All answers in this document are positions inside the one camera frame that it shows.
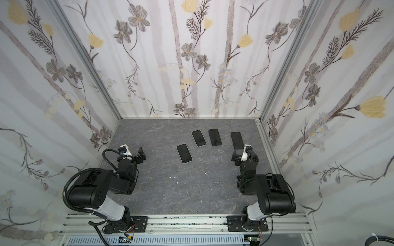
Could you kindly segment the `black phone case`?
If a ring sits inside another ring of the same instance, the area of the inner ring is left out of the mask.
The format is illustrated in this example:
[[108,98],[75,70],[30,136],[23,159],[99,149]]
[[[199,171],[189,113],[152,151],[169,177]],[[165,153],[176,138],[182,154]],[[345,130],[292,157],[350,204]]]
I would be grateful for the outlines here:
[[208,130],[210,142],[212,146],[221,146],[222,140],[220,137],[220,133],[218,129],[209,129]]
[[240,132],[232,132],[230,134],[231,136],[231,140],[233,143],[233,147],[236,150],[242,150],[244,149],[244,142],[243,142],[243,138]]

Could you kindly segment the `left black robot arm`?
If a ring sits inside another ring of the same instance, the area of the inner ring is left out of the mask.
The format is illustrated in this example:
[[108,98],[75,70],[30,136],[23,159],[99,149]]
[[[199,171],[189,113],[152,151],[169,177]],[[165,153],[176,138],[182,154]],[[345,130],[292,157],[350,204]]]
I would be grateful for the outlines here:
[[144,233],[148,218],[131,216],[129,208],[116,203],[108,193],[132,194],[139,177],[138,165],[146,160],[146,155],[142,148],[132,155],[128,146],[122,145],[102,152],[106,162],[108,152],[118,155],[118,164],[110,164],[111,169],[88,168],[72,176],[64,186],[63,202],[73,211],[101,218],[102,222],[89,222],[99,234]]

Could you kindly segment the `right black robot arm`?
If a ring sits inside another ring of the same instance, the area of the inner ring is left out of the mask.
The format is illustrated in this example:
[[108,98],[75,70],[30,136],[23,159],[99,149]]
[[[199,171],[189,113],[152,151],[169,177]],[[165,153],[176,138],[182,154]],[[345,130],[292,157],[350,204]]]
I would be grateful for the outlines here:
[[295,197],[291,187],[281,174],[257,174],[258,156],[251,146],[235,149],[232,162],[240,168],[237,188],[242,195],[256,196],[257,202],[244,207],[240,215],[240,225],[235,221],[228,224],[240,231],[256,231],[261,223],[271,216],[284,216],[296,211]]

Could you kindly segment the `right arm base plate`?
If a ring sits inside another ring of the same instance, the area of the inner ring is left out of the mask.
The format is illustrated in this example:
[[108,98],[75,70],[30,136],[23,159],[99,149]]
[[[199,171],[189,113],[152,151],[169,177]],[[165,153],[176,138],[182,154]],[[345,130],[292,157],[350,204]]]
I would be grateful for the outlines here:
[[268,232],[266,219],[252,221],[241,215],[227,216],[227,227],[229,232]]

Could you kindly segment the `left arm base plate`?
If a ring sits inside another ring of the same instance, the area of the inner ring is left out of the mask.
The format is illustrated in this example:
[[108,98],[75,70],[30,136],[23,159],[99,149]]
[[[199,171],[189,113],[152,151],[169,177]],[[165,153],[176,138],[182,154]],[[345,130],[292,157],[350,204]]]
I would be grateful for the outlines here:
[[109,221],[102,231],[105,234],[112,233],[144,233],[147,227],[147,216],[127,217],[119,221]]

